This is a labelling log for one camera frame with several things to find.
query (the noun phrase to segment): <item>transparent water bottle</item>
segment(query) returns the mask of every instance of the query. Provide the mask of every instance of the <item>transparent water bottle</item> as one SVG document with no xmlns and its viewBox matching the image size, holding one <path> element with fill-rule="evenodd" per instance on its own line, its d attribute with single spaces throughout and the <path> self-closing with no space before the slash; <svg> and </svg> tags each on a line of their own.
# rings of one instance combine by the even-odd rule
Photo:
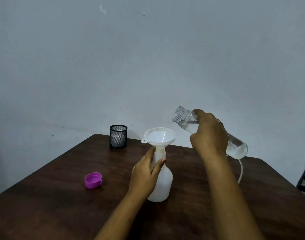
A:
<svg viewBox="0 0 305 240">
<path fill-rule="evenodd" d="M 178 107 L 175 111 L 172 121 L 180 125 L 181 128 L 190 132 L 191 134 L 196 133 L 199 125 L 197 115 L 184 107 Z M 248 146 L 238 138 L 228 133 L 228 145 L 226 154 L 234 159 L 241 159 L 246 156 L 248 152 Z"/>
</svg>

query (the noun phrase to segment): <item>bottle mouth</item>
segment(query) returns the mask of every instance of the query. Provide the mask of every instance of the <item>bottle mouth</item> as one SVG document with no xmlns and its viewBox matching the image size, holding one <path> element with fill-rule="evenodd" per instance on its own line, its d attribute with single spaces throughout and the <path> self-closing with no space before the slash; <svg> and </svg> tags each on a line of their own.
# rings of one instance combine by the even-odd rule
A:
<svg viewBox="0 0 305 240">
<path fill-rule="evenodd" d="M 179 106 L 179 107 L 176 109 L 176 111 L 174 112 L 174 115 L 173 115 L 173 117 L 171 118 L 171 120 L 172 120 L 173 122 L 176 122 L 176 123 L 179 124 L 180 118 L 181 118 L 181 116 L 182 116 L 182 114 L 183 114 L 184 111 L 185 111 L 185 108 L 182 107 L 182 106 Z"/>
</svg>

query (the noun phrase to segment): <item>threaded bottle neck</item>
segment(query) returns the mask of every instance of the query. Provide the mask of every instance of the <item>threaded bottle neck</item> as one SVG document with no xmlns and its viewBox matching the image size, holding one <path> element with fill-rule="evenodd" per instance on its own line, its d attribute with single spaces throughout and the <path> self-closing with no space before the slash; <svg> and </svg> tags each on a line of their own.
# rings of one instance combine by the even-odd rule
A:
<svg viewBox="0 0 305 240">
<path fill-rule="evenodd" d="M 179 106 L 179 107 L 176 109 L 176 111 L 174 112 L 174 115 L 173 115 L 173 117 L 171 118 L 171 120 L 172 120 L 173 122 L 176 122 L 177 124 L 180 124 L 180 122 L 184 119 L 184 118 L 182 118 L 184 112 L 185 112 L 185 108 L 182 107 L 182 106 Z"/>
</svg>

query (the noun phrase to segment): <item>table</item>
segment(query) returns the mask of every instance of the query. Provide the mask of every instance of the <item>table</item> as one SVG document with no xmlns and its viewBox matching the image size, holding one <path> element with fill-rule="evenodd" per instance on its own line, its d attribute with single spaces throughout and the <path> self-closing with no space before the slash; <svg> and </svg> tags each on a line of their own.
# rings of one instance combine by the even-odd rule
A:
<svg viewBox="0 0 305 240">
<path fill-rule="evenodd" d="M 0 240 L 92 240 L 128 189 L 134 164 L 150 145 L 128 139 L 109 148 L 93 135 L 0 194 Z M 129 239 L 216 239 L 207 176 L 191 148 L 166 148 L 174 180 L 161 203 L 146 201 Z M 264 161 L 242 159 L 240 187 L 267 239 L 305 239 L 305 195 Z M 230 160 L 239 177 L 240 165 Z M 103 185 L 86 189 L 84 177 L 100 172 Z"/>
</svg>

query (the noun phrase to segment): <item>forearm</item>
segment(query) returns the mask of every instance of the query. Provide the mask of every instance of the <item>forearm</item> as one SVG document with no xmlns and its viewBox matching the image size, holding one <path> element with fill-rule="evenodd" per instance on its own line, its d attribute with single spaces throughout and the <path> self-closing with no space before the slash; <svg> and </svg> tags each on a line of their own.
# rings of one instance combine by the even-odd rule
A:
<svg viewBox="0 0 305 240">
<path fill-rule="evenodd" d="M 225 155 L 203 162 L 207 171 L 213 215 L 220 240 L 263 240 Z"/>
<path fill-rule="evenodd" d="M 94 240 L 126 239 L 144 199 L 126 195 Z"/>
</svg>

